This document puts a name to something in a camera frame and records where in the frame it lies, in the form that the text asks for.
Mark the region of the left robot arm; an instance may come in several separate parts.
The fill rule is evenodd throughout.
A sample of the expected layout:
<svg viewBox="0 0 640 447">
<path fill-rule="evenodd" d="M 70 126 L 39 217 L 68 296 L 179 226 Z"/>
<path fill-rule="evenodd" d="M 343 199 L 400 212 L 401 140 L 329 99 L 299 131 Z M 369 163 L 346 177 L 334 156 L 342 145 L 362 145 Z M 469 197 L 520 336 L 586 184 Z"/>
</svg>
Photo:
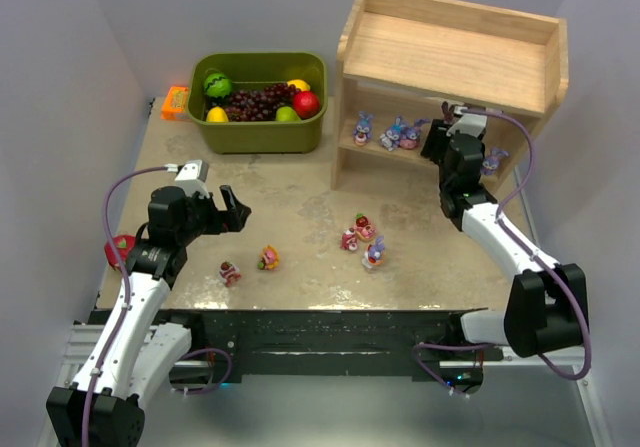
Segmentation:
<svg viewBox="0 0 640 447">
<path fill-rule="evenodd" d="M 189 327 L 167 322 L 151 329 L 202 235 L 241 231 L 251 213 L 228 185 L 218 209 L 204 187 L 155 190 L 148 220 L 136 233 L 121 289 L 91 354 L 67 387 L 55 387 L 46 410 L 62 446 L 135 446 L 149 401 L 192 344 Z"/>
</svg>

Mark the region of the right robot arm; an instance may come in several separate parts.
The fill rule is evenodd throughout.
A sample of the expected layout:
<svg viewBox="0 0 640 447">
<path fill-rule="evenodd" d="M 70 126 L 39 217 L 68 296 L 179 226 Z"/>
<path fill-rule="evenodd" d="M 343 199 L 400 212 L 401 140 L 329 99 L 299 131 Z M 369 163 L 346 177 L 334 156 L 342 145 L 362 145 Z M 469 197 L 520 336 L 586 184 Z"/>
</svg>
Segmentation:
<svg viewBox="0 0 640 447">
<path fill-rule="evenodd" d="M 586 276 L 576 264 L 562 264 L 522 234 L 504 206 L 481 182 L 485 146 L 467 133 L 451 133 L 434 121 L 421 154 L 439 168 L 444 216 L 474 240 L 511 280 L 504 312 L 477 310 L 458 320 L 470 344 L 504 345 L 520 357 L 581 346 L 592 355 Z"/>
</svg>

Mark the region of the purple bunny strawberry cake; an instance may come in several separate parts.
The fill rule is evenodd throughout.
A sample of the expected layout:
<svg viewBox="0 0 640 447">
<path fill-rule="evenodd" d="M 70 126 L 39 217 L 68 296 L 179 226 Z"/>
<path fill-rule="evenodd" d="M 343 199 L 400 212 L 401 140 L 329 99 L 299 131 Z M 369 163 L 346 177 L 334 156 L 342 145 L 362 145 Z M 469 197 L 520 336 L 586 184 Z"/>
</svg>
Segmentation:
<svg viewBox="0 0 640 447">
<path fill-rule="evenodd" d="M 372 138 L 374 115 L 365 111 L 358 112 L 358 121 L 353 130 L 353 140 L 356 146 L 362 147 Z"/>
</svg>

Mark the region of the purple bunny pink donut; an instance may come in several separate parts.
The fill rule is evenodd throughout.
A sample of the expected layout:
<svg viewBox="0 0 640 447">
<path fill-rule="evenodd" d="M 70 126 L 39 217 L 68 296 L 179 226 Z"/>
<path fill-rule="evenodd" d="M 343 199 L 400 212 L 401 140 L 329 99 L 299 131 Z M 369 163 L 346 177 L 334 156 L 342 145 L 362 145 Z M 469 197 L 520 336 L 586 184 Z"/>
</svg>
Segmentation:
<svg viewBox="0 0 640 447">
<path fill-rule="evenodd" d="M 405 123 L 401 130 L 399 147 L 404 150 L 414 150 L 419 146 L 422 127 L 430 123 L 430 119 L 417 119 L 412 125 Z"/>
<path fill-rule="evenodd" d="M 446 124 L 453 124 L 455 119 L 455 105 L 450 104 L 447 101 L 443 101 L 441 104 L 441 110 L 443 114 L 443 121 Z"/>
</svg>

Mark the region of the small purple bunny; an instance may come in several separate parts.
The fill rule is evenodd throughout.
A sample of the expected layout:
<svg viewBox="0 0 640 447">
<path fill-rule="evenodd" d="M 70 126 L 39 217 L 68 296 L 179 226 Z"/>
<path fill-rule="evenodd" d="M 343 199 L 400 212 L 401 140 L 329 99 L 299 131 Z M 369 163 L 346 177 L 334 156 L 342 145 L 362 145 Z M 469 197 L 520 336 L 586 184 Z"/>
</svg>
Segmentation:
<svg viewBox="0 0 640 447">
<path fill-rule="evenodd" d="M 480 172 L 484 176 L 494 175 L 503 159 L 507 158 L 509 153 L 499 147 L 492 147 L 481 164 Z"/>
</svg>

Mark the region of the purple bunny orange cup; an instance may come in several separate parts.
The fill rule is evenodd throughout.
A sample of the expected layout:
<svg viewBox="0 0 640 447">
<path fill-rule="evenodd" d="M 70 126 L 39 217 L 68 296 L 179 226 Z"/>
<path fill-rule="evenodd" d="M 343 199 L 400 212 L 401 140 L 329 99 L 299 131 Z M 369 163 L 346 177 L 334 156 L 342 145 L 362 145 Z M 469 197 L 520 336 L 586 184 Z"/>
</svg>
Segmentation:
<svg viewBox="0 0 640 447">
<path fill-rule="evenodd" d="M 377 237 L 364 252 L 363 266 L 369 270 L 380 266 L 385 260 L 385 250 L 384 237 Z"/>
</svg>

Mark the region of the purple bunny with bottle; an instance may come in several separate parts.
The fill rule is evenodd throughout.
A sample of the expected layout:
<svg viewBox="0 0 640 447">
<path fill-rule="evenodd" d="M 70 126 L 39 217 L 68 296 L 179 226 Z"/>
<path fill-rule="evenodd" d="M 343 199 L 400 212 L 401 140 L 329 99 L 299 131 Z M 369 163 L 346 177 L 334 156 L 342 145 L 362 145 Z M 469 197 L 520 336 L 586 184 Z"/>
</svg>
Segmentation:
<svg viewBox="0 0 640 447">
<path fill-rule="evenodd" d="M 389 152 L 398 148 L 405 126 L 403 117 L 397 116 L 394 123 L 380 135 L 380 145 Z"/>
</svg>

